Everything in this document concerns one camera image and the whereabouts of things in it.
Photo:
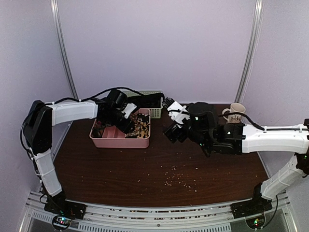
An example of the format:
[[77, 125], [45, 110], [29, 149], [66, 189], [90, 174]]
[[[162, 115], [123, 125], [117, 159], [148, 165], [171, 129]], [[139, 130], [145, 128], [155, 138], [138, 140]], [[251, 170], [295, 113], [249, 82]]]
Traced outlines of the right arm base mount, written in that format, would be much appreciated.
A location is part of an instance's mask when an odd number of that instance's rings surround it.
[[248, 217], [272, 209], [272, 200], [262, 197], [253, 197], [250, 200], [230, 205], [234, 218]]

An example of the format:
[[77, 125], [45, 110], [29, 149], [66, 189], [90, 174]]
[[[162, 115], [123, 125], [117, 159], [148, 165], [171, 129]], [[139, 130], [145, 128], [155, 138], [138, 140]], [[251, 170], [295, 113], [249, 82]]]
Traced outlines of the floral paisley tie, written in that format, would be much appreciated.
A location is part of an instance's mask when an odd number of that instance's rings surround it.
[[133, 132], [127, 133], [127, 134], [125, 135], [125, 138], [133, 138], [133, 139], [136, 139], [136, 138], [139, 137], [139, 134], [140, 134], [139, 131], [133, 131]]

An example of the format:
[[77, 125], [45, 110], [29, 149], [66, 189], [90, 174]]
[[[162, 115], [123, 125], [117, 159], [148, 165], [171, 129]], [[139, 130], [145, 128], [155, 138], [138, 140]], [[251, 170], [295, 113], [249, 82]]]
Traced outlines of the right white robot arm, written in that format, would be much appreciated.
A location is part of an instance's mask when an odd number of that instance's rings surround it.
[[235, 217], [256, 214], [272, 208], [272, 200], [297, 179], [309, 175], [309, 121], [287, 127], [249, 124], [220, 124], [216, 109], [205, 102], [182, 106], [172, 98], [163, 101], [173, 123], [164, 131], [175, 143], [190, 139], [205, 156], [212, 152], [242, 155], [260, 151], [293, 152], [294, 155], [275, 175], [254, 187], [250, 200], [231, 205]]

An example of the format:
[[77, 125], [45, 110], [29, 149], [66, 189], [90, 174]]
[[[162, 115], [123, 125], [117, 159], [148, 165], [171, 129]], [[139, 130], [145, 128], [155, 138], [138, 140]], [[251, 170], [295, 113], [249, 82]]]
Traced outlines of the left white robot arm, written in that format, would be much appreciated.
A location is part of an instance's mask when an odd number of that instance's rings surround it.
[[21, 138], [26, 142], [24, 148], [33, 162], [35, 173], [48, 197], [48, 204], [60, 215], [66, 214], [70, 207], [51, 157], [54, 126], [96, 119], [109, 126], [116, 126], [123, 133], [134, 130], [130, 115], [137, 111], [138, 104], [118, 88], [108, 89], [106, 93], [108, 95], [104, 98], [95, 95], [86, 99], [34, 101], [22, 124]]

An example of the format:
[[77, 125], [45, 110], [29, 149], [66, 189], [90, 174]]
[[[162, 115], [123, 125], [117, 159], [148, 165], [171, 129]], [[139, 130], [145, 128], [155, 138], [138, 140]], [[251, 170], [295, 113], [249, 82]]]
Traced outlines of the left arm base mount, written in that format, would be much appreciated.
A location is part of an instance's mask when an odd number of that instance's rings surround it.
[[53, 203], [47, 203], [44, 206], [44, 210], [56, 215], [65, 216], [72, 219], [84, 219], [84, 214], [86, 212], [86, 205], [74, 202], [65, 202], [65, 209], [60, 209]]

